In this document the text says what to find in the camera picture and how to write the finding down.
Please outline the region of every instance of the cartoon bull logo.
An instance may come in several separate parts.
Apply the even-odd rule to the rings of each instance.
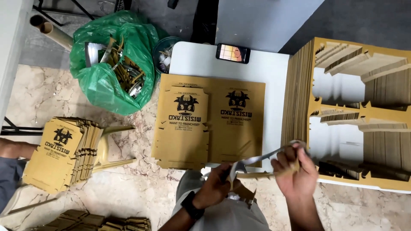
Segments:
[[[177,112],[182,116],[191,116],[190,112],[194,112],[194,104],[198,104],[197,100],[190,95],[190,98],[182,95],[177,97],[174,102],[178,102]]]
[[[247,94],[244,94],[242,91],[240,92],[241,93],[236,91],[229,92],[226,96],[227,98],[230,98],[229,106],[233,111],[242,111],[245,108],[245,100],[250,99]]]
[[[73,139],[70,132],[68,130],[67,130],[67,132],[63,131],[63,128],[62,129],[57,129],[54,132],[56,133],[56,135],[54,136],[54,140],[57,141],[57,142],[54,142],[54,144],[59,146],[59,147],[63,146],[61,143],[66,145],[67,141],[69,141],[69,139]]]

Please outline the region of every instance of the green plastic bag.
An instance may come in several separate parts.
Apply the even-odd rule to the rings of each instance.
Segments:
[[[144,86],[136,99],[120,87],[109,64],[98,63],[85,67],[84,42],[108,44],[110,34],[118,43],[124,38],[123,57],[129,57],[145,72]],[[159,34],[162,34],[161,38],[166,36],[163,31],[148,24],[146,19],[130,11],[119,11],[95,19],[76,30],[70,53],[70,72],[79,80],[88,101],[124,116],[141,110],[150,100],[157,81],[151,54],[160,39]]]

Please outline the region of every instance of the white wall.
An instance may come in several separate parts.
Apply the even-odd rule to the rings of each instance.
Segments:
[[[0,8],[0,128],[16,78],[33,0],[3,0]]]

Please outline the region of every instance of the person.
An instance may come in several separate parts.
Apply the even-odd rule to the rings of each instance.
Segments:
[[[304,148],[300,144],[286,146],[277,159],[271,160],[271,165],[274,172],[281,172],[290,168],[296,158],[300,162],[299,171],[275,178],[287,202],[291,230],[324,231],[313,198],[318,172]],[[159,231],[269,230],[256,203],[249,208],[243,201],[226,198],[231,187],[225,181],[230,167],[231,164],[224,163],[212,169],[205,182],[201,181],[200,172],[186,171],[177,187],[173,216]]]
[[[38,145],[0,138],[0,213],[19,187],[26,165]]]

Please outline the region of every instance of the black cloth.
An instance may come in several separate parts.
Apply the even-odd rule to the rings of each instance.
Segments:
[[[0,157],[0,212],[19,187],[25,165],[22,160]]]

